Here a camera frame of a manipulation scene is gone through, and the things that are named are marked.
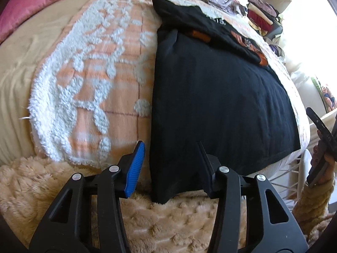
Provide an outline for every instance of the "black t-shirt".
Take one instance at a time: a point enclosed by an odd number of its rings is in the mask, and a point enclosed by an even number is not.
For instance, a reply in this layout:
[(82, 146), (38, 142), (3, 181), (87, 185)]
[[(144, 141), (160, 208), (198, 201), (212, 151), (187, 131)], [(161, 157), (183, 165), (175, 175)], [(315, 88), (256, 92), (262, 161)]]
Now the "black t-shirt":
[(196, 141), (242, 175), (299, 149), (289, 97), (256, 43), (199, 7), (152, 1), (163, 21), (152, 104), (152, 200), (202, 189)]

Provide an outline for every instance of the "beige fur blanket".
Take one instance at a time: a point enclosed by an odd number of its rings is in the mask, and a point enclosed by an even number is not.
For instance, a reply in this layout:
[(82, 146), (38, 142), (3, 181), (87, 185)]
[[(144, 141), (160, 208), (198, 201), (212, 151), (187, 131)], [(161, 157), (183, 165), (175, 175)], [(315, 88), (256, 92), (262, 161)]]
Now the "beige fur blanket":
[[(21, 158), (0, 167), (0, 212), (27, 247), (45, 211), (75, 172), (99, 173), (49, 159)], [(239, 247), (244, 247), (246, 209), (242, 208)], [(217, 209), (217, 200), (203, 192), (187, 192), (165, 205), (152, 203), (149, 196), (135, 192), (121, 200), (125, 230), (133, 253), (205, 252)], [(95, 236), (97, 224), (93, 225)]]

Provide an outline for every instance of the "mattress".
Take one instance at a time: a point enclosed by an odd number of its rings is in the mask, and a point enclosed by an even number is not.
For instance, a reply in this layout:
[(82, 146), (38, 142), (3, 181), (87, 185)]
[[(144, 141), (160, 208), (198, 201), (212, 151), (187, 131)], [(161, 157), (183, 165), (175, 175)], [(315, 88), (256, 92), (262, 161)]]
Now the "mattress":
[[(36, 155), (27, 110), (34, 71), (87, 1), (61, 0), (50, 5), (23, 23), (0, 45), (0, 164)], [(301, 149), (259, 171), (267, 177), (299, 156), (310, 139), (308, 118), (299, 94), (285, 69), (281, 75), (294, 109)]]

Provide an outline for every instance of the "fuzzy beige sleeve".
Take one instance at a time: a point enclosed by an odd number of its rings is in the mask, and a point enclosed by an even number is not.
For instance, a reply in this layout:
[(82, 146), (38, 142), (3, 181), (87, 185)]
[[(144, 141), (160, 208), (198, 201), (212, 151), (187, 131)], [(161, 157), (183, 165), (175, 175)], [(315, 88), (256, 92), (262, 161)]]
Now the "fuzzy beige sleeve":
[(334, 190), (335, 177), (325, 184), (309, 188), (304, 186), (299, 201), (293, 209), (293, 215), (297, 220), (303, 234), (310, 239), (310, 234), (323, 221), (329, 217), (328, 203)]

